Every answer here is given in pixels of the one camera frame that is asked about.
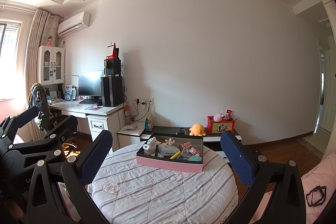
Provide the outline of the striped white quilt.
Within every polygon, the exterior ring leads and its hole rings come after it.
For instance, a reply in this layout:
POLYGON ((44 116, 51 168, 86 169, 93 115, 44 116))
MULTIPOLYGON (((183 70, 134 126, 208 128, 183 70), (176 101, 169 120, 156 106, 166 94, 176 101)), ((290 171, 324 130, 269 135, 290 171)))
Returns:
POLYGON ((88 192, 110 223, 224 223, 239 202, 226 161, 205 147, 201 173, 139 165, 142 143, 108 155, 88 192))

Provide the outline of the pink block toy figure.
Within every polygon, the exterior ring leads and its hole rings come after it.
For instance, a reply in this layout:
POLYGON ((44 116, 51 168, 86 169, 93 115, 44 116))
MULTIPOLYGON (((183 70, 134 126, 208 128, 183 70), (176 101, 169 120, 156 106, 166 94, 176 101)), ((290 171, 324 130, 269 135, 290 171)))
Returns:
POLYGON ((189 152, 191 155, 202 157, 202 153, 194 147, 189 148, 189 152))

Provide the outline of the clear floss pick box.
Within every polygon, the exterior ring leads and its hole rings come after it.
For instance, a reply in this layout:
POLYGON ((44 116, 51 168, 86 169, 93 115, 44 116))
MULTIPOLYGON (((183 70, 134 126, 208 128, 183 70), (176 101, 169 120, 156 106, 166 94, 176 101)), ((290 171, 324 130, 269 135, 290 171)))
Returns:
POLYGON ((158 146, 158 153, 161 154, 163 157, 172 157, 176 153, 179 152, 179 148, 175 147, 174 145, 159 145, 158 146))

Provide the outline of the teal oval clear case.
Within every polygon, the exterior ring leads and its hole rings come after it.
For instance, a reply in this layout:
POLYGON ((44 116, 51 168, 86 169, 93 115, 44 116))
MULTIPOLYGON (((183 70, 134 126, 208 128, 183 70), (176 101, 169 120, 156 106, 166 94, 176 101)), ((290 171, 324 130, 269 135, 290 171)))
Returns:
POLYGON ((202 157, 198 156, 198 155, 191 155, 187 161, 193 161, 193 162, 202 162, 202 157))

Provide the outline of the pink pig plush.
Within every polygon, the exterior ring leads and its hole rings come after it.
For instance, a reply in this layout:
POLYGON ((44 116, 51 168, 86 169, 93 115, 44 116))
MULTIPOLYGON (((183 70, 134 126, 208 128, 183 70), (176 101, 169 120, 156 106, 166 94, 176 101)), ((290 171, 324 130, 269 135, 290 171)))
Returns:
POLYGON ((224 115, 223 115, 223 112, 221 111, 221 112, 214 115, 213 121, 214 122, 221 122, 223 117, 224 117, 224 115))

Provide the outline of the pink storage box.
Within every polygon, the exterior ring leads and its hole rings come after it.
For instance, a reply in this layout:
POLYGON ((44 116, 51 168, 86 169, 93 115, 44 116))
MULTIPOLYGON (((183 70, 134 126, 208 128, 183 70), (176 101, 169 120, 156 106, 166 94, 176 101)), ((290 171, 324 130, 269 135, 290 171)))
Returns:
POLYGON ((141 145, 136 161, 153 168, 201 173, 205 162, 203 138, 155 132, 141 145))

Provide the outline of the white computer desk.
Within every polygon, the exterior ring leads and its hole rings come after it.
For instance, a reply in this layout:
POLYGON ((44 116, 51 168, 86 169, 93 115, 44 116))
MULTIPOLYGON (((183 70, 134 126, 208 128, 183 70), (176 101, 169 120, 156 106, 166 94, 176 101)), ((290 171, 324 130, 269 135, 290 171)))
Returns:
POLYGON ((86 119, 92 140, 95 140, 102 130, 110 131, 113 136, 110 151, 115 152, 120 148, 117 132, 122 128, 122 123, 125 121, 123 103, 116 107, 98 107, 97 105, 83 104, 79 101, 60 101, 52 103, 50 108, 60 110, 64 115, 86 119))

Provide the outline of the clear glass perfume bottle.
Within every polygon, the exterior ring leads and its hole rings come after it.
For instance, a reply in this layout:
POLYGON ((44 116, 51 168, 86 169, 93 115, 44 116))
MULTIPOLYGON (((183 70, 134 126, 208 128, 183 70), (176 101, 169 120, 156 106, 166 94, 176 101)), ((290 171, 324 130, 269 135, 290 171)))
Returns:
POLYGON ((192 153, 189 148, 184 148, 181 152, 181 157, 183 157, 184 160, 187 160, 191 155, 192 153))

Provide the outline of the baby doll figurine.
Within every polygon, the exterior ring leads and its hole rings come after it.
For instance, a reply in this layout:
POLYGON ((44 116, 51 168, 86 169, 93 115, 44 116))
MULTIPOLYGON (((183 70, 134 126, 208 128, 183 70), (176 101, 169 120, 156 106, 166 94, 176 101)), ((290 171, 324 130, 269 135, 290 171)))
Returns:
POLYGON ((172 138, 165 139, 165 145, 175 145, 175 140, 172 138))

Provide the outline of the yellow highlighter marker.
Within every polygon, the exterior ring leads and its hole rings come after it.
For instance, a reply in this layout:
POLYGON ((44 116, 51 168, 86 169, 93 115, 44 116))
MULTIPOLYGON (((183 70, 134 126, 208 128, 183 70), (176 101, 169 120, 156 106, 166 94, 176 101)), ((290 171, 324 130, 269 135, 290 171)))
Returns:
POLYGON ((170 159, 177 159, 180 156, 181 156, 181 152, 179 151, 179 152, 175 153, 173 156, 171 156, 170 159))

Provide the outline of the rose gold cylinder case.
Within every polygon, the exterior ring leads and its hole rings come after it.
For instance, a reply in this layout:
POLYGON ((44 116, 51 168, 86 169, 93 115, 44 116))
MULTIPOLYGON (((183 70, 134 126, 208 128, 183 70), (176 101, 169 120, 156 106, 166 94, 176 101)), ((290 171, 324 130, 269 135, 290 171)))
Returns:
POLYGON ((193 148, 193 145, 189 141, 181 143, 179 145, 179 150, 181 152, 190 152, 191 148, 193 148))

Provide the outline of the red cartoon storage crate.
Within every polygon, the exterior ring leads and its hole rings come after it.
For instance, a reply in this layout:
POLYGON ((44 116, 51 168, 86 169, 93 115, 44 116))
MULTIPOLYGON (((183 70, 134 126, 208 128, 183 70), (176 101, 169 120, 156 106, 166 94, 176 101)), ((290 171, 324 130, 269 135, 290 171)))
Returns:
POLYGON ((207 129, 209 134, 221 134, 226 131, 234 132, 235 120, 227 121, 214 121, 214 116, 207 117, 207 129))

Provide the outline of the white glass door cabinet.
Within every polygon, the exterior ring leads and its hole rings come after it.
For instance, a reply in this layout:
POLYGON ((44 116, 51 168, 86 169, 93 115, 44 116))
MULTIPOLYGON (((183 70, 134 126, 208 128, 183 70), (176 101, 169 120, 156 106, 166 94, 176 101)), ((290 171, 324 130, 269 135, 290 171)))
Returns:
POLYGON ((38 49, 38 82, 42 85, 64 83, 65 49, 40 46, 38 49))

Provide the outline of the snack bag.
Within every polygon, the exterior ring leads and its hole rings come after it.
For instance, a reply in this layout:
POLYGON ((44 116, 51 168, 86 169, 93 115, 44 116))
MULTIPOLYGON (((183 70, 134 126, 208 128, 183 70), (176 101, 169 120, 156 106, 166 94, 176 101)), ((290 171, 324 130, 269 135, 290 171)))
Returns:
POLYGON ((145 130, 146 130, 146 132, 151 132, 153 130, 153 128, 154 128, 153 117, 149 113, 146 117, 146 120, 145 120, 145 130))

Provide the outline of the white camera plug device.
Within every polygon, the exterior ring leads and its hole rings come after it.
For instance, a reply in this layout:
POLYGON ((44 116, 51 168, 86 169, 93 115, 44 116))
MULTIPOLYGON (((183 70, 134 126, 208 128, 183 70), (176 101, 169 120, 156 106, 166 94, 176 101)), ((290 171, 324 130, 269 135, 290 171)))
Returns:
POLYGON ((156 145, 157 145, 157 139, 156 137, 150 138, 143 146, 143 153, 145 155, 151 155, 152 153, 155 153, 156 151, 156 145))

